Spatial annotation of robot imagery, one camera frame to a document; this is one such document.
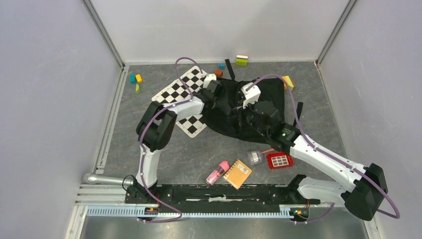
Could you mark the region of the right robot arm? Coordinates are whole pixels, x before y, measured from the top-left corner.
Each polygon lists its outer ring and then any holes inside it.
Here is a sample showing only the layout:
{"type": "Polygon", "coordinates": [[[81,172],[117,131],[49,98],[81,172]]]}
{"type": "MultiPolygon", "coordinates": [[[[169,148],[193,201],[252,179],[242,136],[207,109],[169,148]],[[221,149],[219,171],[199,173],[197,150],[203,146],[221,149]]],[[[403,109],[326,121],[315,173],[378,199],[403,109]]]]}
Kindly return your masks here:
{"type": "Polygon", "coordinates": [[[333,182],[296,176],[287,190],[293,203],[305,198],[343,204],[354,216],[370,221],[379,211],[388,188],[384,170],[375,163],[365,166],[346,159],[316,143],[296,125],[281,120],[280,112],[270,101],[238,107],[240,125],[257,132],[265,143],[307,162],[325,173],[333,182]]]}

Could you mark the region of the black backpack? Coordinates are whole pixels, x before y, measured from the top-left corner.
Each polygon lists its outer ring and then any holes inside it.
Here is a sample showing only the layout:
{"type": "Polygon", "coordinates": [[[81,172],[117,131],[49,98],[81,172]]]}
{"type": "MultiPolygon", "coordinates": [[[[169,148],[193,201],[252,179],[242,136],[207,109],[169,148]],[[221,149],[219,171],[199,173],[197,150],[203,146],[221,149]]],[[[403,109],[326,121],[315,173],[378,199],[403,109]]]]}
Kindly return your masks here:
{"type": "Polygon", "coordinates": [[[217,76],[204,82],[195,95],[204,103],[205,124],[222,135],[255,143],[292,146],[301,134],[296,124],[285,122],[286,85],[279,78],[236,81],[217,76]]]}

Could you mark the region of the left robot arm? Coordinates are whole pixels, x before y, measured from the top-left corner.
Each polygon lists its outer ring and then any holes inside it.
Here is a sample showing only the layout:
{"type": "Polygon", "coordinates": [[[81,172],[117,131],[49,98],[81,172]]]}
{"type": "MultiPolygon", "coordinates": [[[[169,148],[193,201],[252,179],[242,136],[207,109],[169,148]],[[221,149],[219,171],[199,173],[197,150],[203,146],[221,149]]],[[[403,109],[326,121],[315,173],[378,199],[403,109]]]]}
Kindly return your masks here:
{"type": "Polygon", "coordinates": [[[156,198],[161,150],[169,143],[176,122],[201,113],[210,129],[224,134],[225,129],[221,126],[224,118],[216,109],[227,106],[228,92],[222,81],[212,80],[189,100],[172,104],[153,101],[149,105],[136,128],[140,143],[140,163],[133,184],[125,189],[126,203],[150,203],[156,198]]]}

